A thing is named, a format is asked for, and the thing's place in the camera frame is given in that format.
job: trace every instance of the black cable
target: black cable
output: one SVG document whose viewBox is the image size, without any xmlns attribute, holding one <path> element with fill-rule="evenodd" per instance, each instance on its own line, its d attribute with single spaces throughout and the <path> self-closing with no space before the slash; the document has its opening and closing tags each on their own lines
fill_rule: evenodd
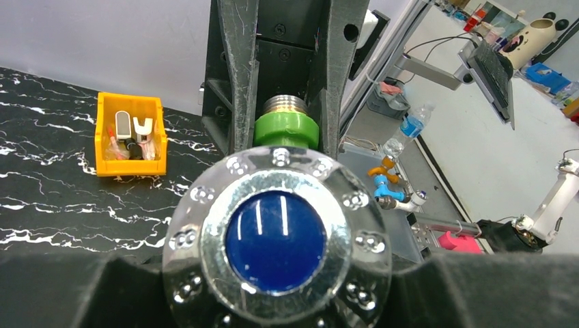
<svg viewBox="0 0 579 328">
<path fill-rule="evenodd" d="M 426 55 L 426 58 L 423 60 L 423 62 L 426 62 L 426 61 L 428 60 L 428 58 L 429 58 L 430 55 L 432 54 L 432 51 L 434 51 L 434 49 L 436 49 L 437 46 L 440 46 L 441 44 L 444 44 L 444 43 L 447 43 L 447 42 L 449 42 L 449 41 L 452 41 L 452 40 L 454 40 L 454 39 L 456 39 L 456 38 L 458 38 L 458 37 L 460 37 L 460 36 L 463 36 L 463 35 L 465 35 L 465 34 L 468 34 L 468 32 L 459 34 L 459 35 L 454 36 L 454 37 L 452 37 L 452 38 L 450 38 L 450 39 L 448 39 L 448 40 L 444 40 L 444 41 L 436 44 L 436 46 L 433 46 L 432 49 L 430 49 L 430 51 L 429 51 L 428 54 Z M 411 82 L 415 76 L 416 76 L 416 74 L 413 74 L 413 75 L 408 79 L 408 81 L 403 82 L 403 83 L 404 83 L 404 84 L 407 84 L 407 83 Z"/>
<path fill-rule="evenodd" d="M 563 152 L 563 159 L 565 159 L 565 154 L 567 154 L 568 152 L 574 152 L 579 150 L 579 148 L 574 148 L 574 149 L 567 149 L 566 151 Z"/>
<path fill-rule="evenodd" d="M 447 39 L 464 39 L 464 40 L 471 41 L 472 44 L 475 46 L 475 48 L 478 48 L 478 46 L 479 46 L 479 45 L 478 45 L 473 39 L 471 39 L 471 38 L 465 38 L 465 37 L 463 37 L 463 36 L 447 36 L 446 38 L 438 38 L 438 39 L 434 39 L 434 40 L 430 40 L 430 41 L 427 41 L 427 42 L 422 42 L 422 43 L 420 43 L 420 44 L 417 44 L 416 46 L 410 48 L 409 51 L 406 51 L 406 53 L 409 53 L 410 51 L 415 50 L 415 49 L 418 48 L 419 46 L 423 46 L 423 45 L 425 45 L 425 44 L 429 44 L 429 43 L 436 42 L 436 41 L 441 41 L 441 40 L 447 40 Z"/>
</svg>

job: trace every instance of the table surface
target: table surface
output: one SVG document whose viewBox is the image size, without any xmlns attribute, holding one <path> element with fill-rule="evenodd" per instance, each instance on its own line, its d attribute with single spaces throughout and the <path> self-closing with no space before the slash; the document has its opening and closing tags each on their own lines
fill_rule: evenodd
<svg viewBox="0 0 579 328">
<path fill-rule="evenodd" d="M 97 178 L 96 97 L 0 68 L 0 249 L 161 254 L 179 199 L 223 157 L 199 116 L 165 109 L 167 175 Z"/>
</svg>

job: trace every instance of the round metal knob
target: round metal knob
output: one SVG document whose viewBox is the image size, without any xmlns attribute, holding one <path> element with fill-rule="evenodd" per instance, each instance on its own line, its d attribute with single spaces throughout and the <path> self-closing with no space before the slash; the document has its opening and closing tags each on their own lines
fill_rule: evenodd
<svg viewBox="0 0 579 328">
<path fill-rule="evenodd" d="M 372 327 L 390 284 L 377 204 L 352 172 L 305 148 L 251 148 L 207 169 L 166 241 L 165 290 L 182 327 L 316 327 L 345 320 L 338 311 Z"/>
</svg>

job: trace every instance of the blue plastic part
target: blue plastic part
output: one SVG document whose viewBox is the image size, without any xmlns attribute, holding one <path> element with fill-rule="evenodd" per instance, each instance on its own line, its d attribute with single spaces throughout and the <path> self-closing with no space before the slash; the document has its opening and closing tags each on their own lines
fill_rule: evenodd
<svg viewBox="0 0 579 328">
<path fill-rule="evenodd" d="M 551 73 L 539 74 L 539 72 L 545 70 L 551 70 Z M 555 72 L 554 70 L 552 70 L 551 68 L 542 63 L 537 63 L 527 68 L 527 70 L 525 71 L 525 75 L 526 77 L 528 77 L 529 80 L 535 83 L 545 85 L 546 87 L 550 87 L 551 89 L 549 93 L 551 94 L 556 94 L 557 92 L 561 91 L 564 87 L 569 85 L 569 83 L 571 83 L 571 81 L 567 80 L 561 74 Z"/>
<path fill-rule="evenodd" d="M 243 203 L 231 217 L 225 252 L 233 270 L 262 291 L 283 292 L 320 266 L 326 233 L 301 197 L 271 191 Z"/>
<path fill-rule="evenodd" d="M 399 193 L 388 189 L 388 178 L 382 174 L 378 174 L 374 177 L 374 185 L 376 186 L 374 197 L 392 196 L 392 198 L 400 202 L 403 202 L 406 198 L 404 193 Z"/>
</svg>

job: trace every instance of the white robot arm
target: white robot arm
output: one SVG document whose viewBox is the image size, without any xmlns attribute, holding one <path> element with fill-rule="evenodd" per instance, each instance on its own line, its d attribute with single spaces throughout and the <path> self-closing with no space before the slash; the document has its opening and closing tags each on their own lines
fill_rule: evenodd
<svg viewBox="0 0 579 328">
<path fill-rule="evenodd" d="M 530 232 L 534 238 L 548 245 L 555 242 L 559 233 L 563 211 L 579 191 L 579 163 L 573 159 L 559 161 L 557 182 L 531 217 L 522 215 L 512 221 L 519 232 Z"/>
</svg>

